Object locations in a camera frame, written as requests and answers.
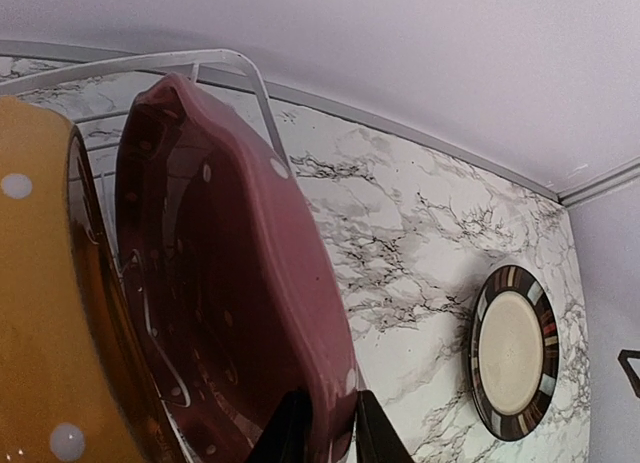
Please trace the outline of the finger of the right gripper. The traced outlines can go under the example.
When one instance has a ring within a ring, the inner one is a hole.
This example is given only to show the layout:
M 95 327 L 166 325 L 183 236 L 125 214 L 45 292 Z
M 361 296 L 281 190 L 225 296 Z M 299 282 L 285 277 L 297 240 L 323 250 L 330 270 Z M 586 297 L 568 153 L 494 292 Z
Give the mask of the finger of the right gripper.
M 631 388 L 637 398 L 640 397 L 640 377 L 638 371 L 633 367 L 632 362 L 639 362 L 640 351 L 622 349 L 618 355 L 618 362 L 625 373 Z

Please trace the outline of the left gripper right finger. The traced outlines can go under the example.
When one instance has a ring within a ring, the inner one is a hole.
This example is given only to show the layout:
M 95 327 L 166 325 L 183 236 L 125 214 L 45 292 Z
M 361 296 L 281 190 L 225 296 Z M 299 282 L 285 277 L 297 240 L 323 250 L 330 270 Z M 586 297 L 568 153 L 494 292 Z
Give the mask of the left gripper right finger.
M 356 413 L 358 463 L 413 463 L 374 393 L 358 392 Z

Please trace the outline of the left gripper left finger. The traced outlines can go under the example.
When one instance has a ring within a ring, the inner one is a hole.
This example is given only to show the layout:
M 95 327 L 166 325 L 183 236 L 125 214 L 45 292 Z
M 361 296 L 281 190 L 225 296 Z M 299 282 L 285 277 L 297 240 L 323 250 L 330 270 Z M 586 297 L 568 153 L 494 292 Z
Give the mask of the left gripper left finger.
M 287 392 L 247 457 L 247 463 L 311 461 L 312 401 L 305 390 Z

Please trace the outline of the black striped plate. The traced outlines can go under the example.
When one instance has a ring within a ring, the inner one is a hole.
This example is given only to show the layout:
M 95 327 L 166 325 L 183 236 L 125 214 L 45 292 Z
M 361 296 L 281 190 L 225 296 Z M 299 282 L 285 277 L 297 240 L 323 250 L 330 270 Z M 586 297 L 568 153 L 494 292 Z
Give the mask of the black striped plate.
M 477 298 L 467 374 L 479 417 L 501 441 L 517 441 L 541 423 L 555 392 L 558 326 L 541 283 L 517 265 L 496 269 Z

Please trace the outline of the maroon polka dot plate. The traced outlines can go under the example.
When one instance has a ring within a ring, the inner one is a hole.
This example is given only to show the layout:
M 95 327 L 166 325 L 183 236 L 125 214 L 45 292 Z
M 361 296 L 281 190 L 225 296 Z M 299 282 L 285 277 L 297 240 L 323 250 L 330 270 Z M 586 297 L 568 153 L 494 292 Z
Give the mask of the maroon polka dot plate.
M 296 179 L 231 107 L 186 77 L 134 100 L 116 160 L 132 322 L 166 409 L 205 462 L 243 462 L 304 391 L 305 458 L 350 444 L 356 361 L 332 265 Z

